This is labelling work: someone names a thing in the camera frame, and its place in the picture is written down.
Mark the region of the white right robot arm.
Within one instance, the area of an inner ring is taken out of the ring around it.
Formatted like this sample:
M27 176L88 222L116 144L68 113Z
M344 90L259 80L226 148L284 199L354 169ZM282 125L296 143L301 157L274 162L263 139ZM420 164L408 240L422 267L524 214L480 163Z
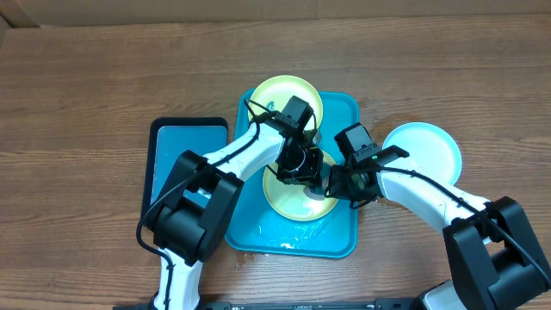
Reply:
M412 309L516 309L550 290L550 266L522 206L471 195L430 176L406 154L334 165L325 196L359 208L386 198L443 236L451 277Z

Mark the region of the yellow plate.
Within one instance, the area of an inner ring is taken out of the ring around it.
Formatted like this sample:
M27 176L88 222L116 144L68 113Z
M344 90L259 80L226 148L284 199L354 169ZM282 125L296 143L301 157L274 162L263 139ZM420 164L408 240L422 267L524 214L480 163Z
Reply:
M318 129L323 120L323 103L318 91L305 79L291 75L271 77L260 83L252 92L250 99L268 110L282 112L292 96L307 102L313 109L313 117L306 130Z
M263 173L263 192L270 206L280 215L296 221L310 221L328 214L337 205L337 198L324 197L331 166L335 160L325 151L322 166L322 186L311 189L304 185L287 185L276 179L271 171L277 164L270 164Z

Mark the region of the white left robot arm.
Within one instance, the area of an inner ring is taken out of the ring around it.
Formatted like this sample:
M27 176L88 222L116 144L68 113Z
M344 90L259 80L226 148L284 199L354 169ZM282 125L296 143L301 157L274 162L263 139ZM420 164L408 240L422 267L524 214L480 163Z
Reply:
M321 184L322 152L316 128L280 121L254 121L228 146L205 155L183 152L157 198L141 215L136 239L153 233L143 248L161 259L152 309L195 309L201 269L226 234L245 181L276 163L285 183Z

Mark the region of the white plate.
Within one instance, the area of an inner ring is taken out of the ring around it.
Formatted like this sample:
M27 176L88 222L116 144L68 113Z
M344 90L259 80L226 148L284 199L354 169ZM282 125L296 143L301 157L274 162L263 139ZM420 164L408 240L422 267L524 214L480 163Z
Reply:
M396 127L383 147L398 146L409 152L428 175L455 185L462 169L461 150L455 139L440 127L426 122L410 122Z

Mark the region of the orange green scrub sponge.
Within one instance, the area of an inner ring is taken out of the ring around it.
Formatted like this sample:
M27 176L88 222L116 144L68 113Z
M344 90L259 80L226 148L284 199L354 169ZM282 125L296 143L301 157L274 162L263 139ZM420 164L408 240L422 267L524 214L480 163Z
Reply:
M320 195L323 192L323 188L321 186L310 185L304 188L304 192L306 194Z

